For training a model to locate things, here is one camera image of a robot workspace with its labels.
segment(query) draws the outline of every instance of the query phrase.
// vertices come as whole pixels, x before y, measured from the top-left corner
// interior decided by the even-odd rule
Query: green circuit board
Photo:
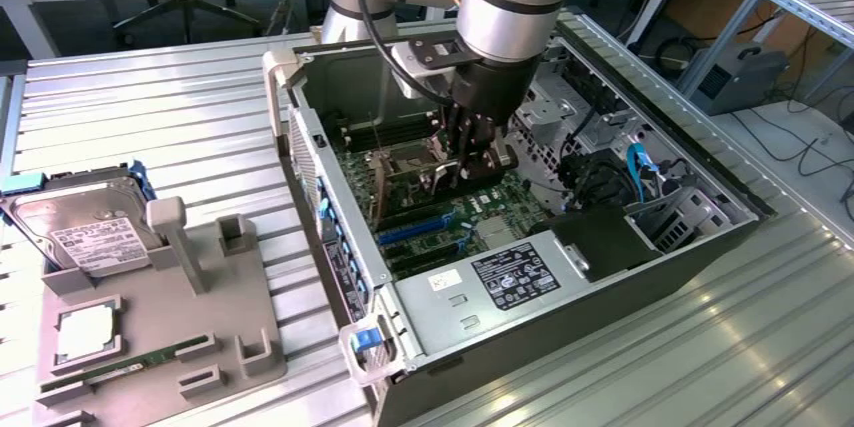
[[[376,182],[369,167],[369,153],[339,154],[340,165],[365,219],[372,219]],[[391,201],[405,206],[429,194],[407,185],[392,185]],[[393,227],[372,224],[373,237],[389,270],[399,279],[416,275],[460,258],[479,254],[528,235],[531,227],[548,218],[545,209],[528,191],[515,172],[504,174],[499,184],[473,191],[387,220]],[[443,227],[407,236],[393,242],[381,242],[383,236],[405,231],[424,223],[444,220]]]

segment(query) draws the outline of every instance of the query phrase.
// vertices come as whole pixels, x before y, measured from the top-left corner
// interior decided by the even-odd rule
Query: floor
[[[225,0],[208,0],[209,2],[224,5]],[[236,9],[244,14],[258,19],[265,26],[269,15],[274,10],[278,0],[236,0]],[[130,17],[141,12],[148,4],[145,0],[117,0],[114,1],[120,18]],[[624,31],[633,19],[633,12],[629,10],[624,15],[628,5],[632,5],[636,11],[640,0],[567,0],[567,6],[577,6],[591,16],[591,18],[601,25],[612,34]],[[152,19],[142,25],[132,27],[128,32],[132,35],[132,46],[122,45],[113,35],[112,25],[106,14],[106,9],[100,1],[78,1],[78,2],[52,2],[36,4],[38,13],[46,24],[56,46],[62,55],[85,55],[100,52],[113,52],[126,49],[145,49],[153,47],[165,47],[182,44],[182,24],[180,12],[172,12],[161,17]],[[305,0],[305,11],[308,14],[308,22],[319,25],[323,22],[323,15],[328,8],[328,0]],[[423,9],[413,6],[404,6],[397,9],[397,20],[417,20],[423,14]],[[294,31],[304,30],[306,27],[294,26]],[[667,18],[659,19],[649,33],[644,48],[640,51],[640,57],[645,60],[651,59],[655,48],[665,38],[685,35],[687,31]],[[206,12],[198,12],[193,21],[193,36],[196,42],[214,42],[220,40],[233,40],[245,38],[252,35],[250,28],[234,23],[228,19],[222,19]],[[834,52],[827,54],[827,62],[832,60]],[[0,11],[0,74],[13,73],[22,69],[21,59],[26,59],[26,49],[24,48],[14,29],[5,18],[5,14]],[[814,78],[818,69],[806,72],[799,92],[803,92]],[[824,112],[830,118],[836,119],[836,111],[843,114],[854,111],[854,96],[844,97],[848,92],[839,89],[831,90],[846,84],[851,84],[850,79],[854,78],[854,62],[839,70],[834,79],[826,83],[824,89],[819,91],[814,100],[820,99],[824,94],[830,93],[822,100],[816,108]]]

